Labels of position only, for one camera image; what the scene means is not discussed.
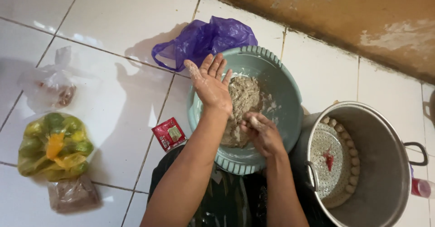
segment plastic bag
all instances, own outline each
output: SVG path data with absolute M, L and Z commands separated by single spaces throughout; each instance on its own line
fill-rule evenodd
M 151 56 L 161 67 L 180 72 L 185 68 L 183 62 L 186 59 L 199 67 L 209 54 L 216 55 L 227 49 L 252 45 L 257 46 L 258 41 L 249 26 L 235 19 L 212 16 L 210 23 L 194 20 L 177 38 L 155 45 Z M 159 61 L 157 55 L 175 60 L 176 68 Z
M 20 75 L 18 85 L 36 113 L 54 111 L 71 103 L 76 86 L 70 81 L 72 74 L 66 71 L 70 62 L 71 47 L 66 46 L 56 51 L 54 65 L 33 68 Z
M 27 125 L 17 168 L 23 176 L 41 173 L 51 182 L 73 178 L 87 171 L 86 158 L 93 150 L 81 120 L 48 113 Z
M 71 180 L 48 183 L 50 207 L 58 213 L 69 213 L 97 207 L 100 197 L 86 175 Z

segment spice packet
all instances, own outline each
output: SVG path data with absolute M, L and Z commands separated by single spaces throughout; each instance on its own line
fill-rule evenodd
M 165 152 L 187 139 L 175 118 L 171 118 L 151 130 Z

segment green plastic bowl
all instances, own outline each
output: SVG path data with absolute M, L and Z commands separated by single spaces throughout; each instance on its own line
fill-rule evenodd
M 269 50 L 260 46 L 244 46 L 232 48 L 222 53 L 228 61 L 228 68 L 233 70 L 233 76 L 238 74 L 255 77 L 259 80 L 265 92 L 272 95 L 276 108 L 263 114 L 273 120 L 281 134 L 284 147 L 288 152 L 295 146 L 301 132 L 303 110 L 301 94 L 296 82 L 287 68 Z M 188 101 L 189 125 L 194 131 L 202 113 L 202 102 L 191 86 Z M 215 162 L 225 171 L 245 175 L 263 169 L 264 157 L 257 152 L 253 144 L 241 148 L 219 146 Z

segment perforated steamer tray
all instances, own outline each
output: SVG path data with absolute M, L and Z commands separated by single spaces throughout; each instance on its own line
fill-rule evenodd
M 351 194 L 345 188 L 349 184 L 351 174 L 351 156 L 338 132 L 327 124 L 319 123 L 313 134 L 310 145 L 310 161 L 318 172 L 318 196 L 326 208 L 334 208 L 343 204 Z M 331 171 L 323 157 L 329 147 L 329 153 L 334 156 Z

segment small container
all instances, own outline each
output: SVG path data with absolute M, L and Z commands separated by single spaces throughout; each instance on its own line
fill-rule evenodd
M 411 194 L 425 198 L 435 198 L 435 183 L 412 178 Z

